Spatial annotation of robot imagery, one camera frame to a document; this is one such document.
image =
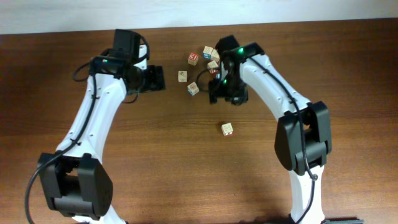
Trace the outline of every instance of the white wall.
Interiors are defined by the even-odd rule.
[[[0,34],[398,17],[398,0],[0,0]]]

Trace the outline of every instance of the small block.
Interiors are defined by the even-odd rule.
[[[188,56],[188,64],[190,65],[196,65],[198,63],[199,60],[199,55],[195,54],[195,53],[190,53]]]
[[[213,60],[215,62],[219,62],[220,61],[220,56],[218,55],[218,52],[216,49],[213,49],[212,53],[211,53],[211,57],[210,60]]]
[[[221,130],[223,131],[224,136],[231,135],[234,132],[231,123],[223,124],[221,126]]]
[[[213,48],[212,47],[205,46],[205,49],[203,49],[203,57],[207,58],[207,59],[210,59],[212,52],[213,52]]]
[[[178,71],[178,81],[179,82],[187,82],[188,81],[188,72],[187,71]]]
[[[197,93],[199,93],[199,88],[195,82],[189,84],[188,86],[188,92],[193,96]]]
[[[207,69],[211,70],[211,69],[214,69],[214,68],[218,68],[217,62],[211,61],[211,62],[209,62],[209,63],[207,64]]]

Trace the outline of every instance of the wooden table surface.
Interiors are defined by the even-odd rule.
[[[149,64],[162,65],[167,90],[121,105],[106,140],[103,165],[112,204],[129,223],[237,223],[286,217],[290,179],[274,152],[276,121],[249,90],[239,107],[189,82],[205,67],[187,64],[234,34],[257,42],[302,95],[325,102],[333,151],[322,180],[327,218],[397,223],[398,19],[295,22],[136,30],[150,43]],[[51,152],[75,119],[86,84],[72,72],[111,47],[113,31],[0,36],[0,223],[25,223],[23,196],[42,152]],[[221,124],[234,135],[224,137]],[[37,223],[74,223],[51,211],[36,181]]]

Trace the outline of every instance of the black bracket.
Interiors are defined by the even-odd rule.
[[[56,154],[43,153],[37,163],[40,167]],[[73,169],[77,176],[70,175]],[[103,166],[90,154],[83,157],[62,156],[40,173],[45,199],[49,209],[64,217],[75,215],[99,220],[111,206],[113,184]]]
[[[305,130],[305,150],[310,167],[326,164],[326,155],[331,152],[329,110],[323,102],[308,103],[300,111],[303,122],[309,125]],[[287,170],[304,175],[305,165],[302,154],[300,125],[297,113],[286,112],[279,118],[275,138],[275,152],[280,163]]]

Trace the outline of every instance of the brown table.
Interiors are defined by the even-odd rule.
[[[398,218],[398,20],[295,22],[136,30],[150,43],[150,64],[163,65],[167,90],[121,105],[103,164],[112,204],[130,223],[237,223],[286,217],[292,196],[274,152],[276,121],[249,90],[236,107],[189,82],[205,67],[190,52],[234,34],[256,41],[302,95],[331,113],[333,151],[322,180],[326,217],[367,223]],[[113,31],[0,36],[0,222],[25,223],[23,195],[41,152],[53,152],[83,99],[71,74],[111,46]],[[234,135],[224,137],[221,124]],[[39,181],[31,212],[37,223],[74,223],[47,208]]]

